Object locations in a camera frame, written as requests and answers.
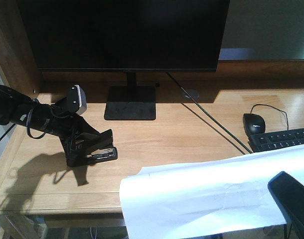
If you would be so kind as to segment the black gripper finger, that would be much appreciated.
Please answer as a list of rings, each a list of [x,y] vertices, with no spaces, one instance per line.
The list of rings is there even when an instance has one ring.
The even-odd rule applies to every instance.
[[[304,185],[282,171],[268,182],[268,189],[286,222],[304,239]]]
[[[76,138],[76,151],[81,155],[88,155],[99,149],[113,146],[113,132],[111,129],[102,133],[82,133]]]

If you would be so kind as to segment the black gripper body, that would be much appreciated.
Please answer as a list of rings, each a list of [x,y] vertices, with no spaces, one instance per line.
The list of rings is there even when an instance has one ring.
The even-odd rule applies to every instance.
[[[99,149],[102,134],[91,127],[83,117],[72,109],[74,100],[60,99],[50,106],[54,124],[59,127],[60,142],[68,166],[83,166],[98,163],[92,152]]]

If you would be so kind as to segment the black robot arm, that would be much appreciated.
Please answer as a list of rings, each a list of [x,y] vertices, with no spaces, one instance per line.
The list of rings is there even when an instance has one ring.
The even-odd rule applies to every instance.
[[[54,104],[42,104],[10,87],[0,85],[0,125],[9,122],[59,137],[69,167],[116,160],[112,130],[98,132],[81,116],[87,109],[86,96],[79,85]]]

